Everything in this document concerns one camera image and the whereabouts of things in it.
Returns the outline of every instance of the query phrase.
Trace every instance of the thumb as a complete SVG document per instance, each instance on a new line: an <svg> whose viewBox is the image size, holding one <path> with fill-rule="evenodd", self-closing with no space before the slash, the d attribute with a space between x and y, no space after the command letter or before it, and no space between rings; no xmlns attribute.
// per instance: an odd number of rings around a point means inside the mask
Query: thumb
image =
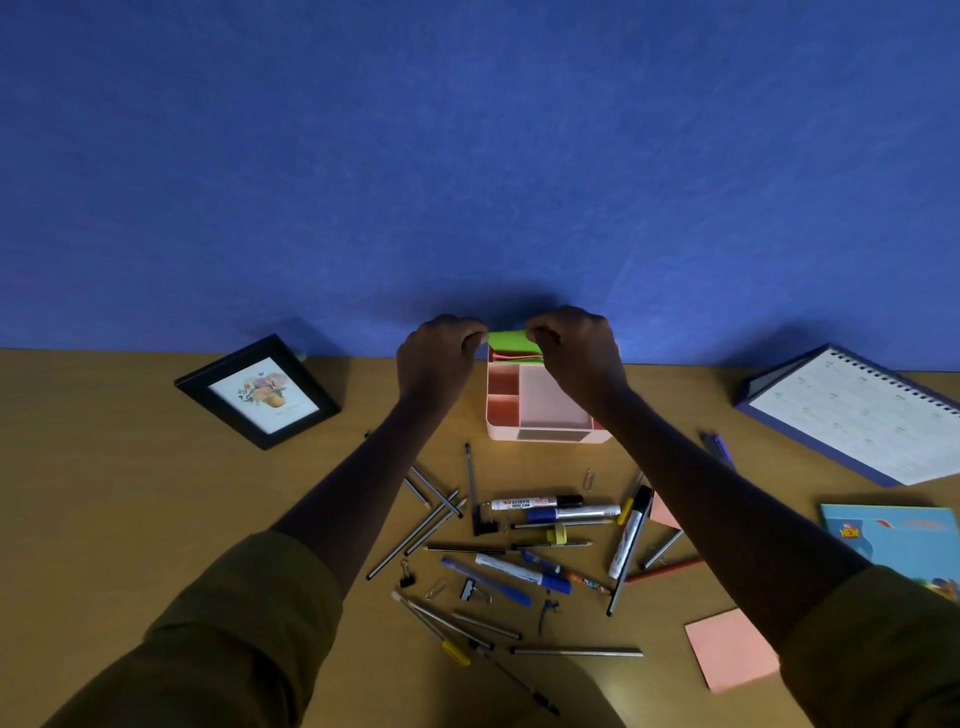
<svg viewBox="0 0 960 728"><path fill-rule="evenodd" d="M480 348L480 345L485 341L487 341L487 333L485 331L477 331L476 333L472 333L470 336L464 339L462 346L464 356L467 359L474 358L477 354L477 350Z"/></svg>
<svg viewBox="0 0 960 728"><path fill-rule="evenodd" d="M549 328L528 328L527 339L539 346L544 356L550 355L560 346L560 337Z"/></svg>

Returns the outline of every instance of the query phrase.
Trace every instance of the person's right arm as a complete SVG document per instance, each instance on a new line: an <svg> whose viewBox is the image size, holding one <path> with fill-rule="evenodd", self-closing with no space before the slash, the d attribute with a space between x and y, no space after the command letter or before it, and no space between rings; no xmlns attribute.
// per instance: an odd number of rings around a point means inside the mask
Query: person's right arm
<svg viewBox="0 0 960 728"><path fill-rule="evenodd" d="M816 724L960 724L960 609L873 567L660 417L627 384L605 318L565 306L527 337L649 477Z"/></svg>

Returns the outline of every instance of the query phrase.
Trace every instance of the shirt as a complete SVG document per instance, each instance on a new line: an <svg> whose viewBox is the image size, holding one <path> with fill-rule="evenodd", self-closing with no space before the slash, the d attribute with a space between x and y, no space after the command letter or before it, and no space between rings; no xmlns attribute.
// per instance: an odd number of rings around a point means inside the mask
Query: shirt
<svg viewBox="0 0 960 728"><path fill-rule="evenodd" d="M332 573L306 546L273 531L250 536L47 725L297 726L342 606ZM960 609L883 567L804 617L780 659L817 726L960 725Z"/></svg>

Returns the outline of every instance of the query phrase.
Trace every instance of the picture frame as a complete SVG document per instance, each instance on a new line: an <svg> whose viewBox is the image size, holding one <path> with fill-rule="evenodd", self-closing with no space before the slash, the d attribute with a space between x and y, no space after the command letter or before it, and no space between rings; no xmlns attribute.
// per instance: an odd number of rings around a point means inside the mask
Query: picture frame
<svg viewBox="0 0 960 728"><path fill-rule="evenodd" d="M341 411L276 334L179 377L174 386L264 450Z"/></svg>

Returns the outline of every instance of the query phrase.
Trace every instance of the olive green sleeve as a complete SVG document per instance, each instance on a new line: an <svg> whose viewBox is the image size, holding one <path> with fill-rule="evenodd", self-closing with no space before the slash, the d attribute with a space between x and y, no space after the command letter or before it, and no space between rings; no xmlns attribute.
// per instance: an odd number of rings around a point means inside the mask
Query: olive green sleeve
<svg viewBox="0 0 960 728"><path fill-rule="evenodd" d="M818 726L960 725L960 607L871 567L787 636L780 674Z"/></svg>
<svg viewBox="0 0 960 728"><path fill-rule="evenodd" d="M333 575L300 542L250 536L48 725L299 725L342 606Z"/></svg>

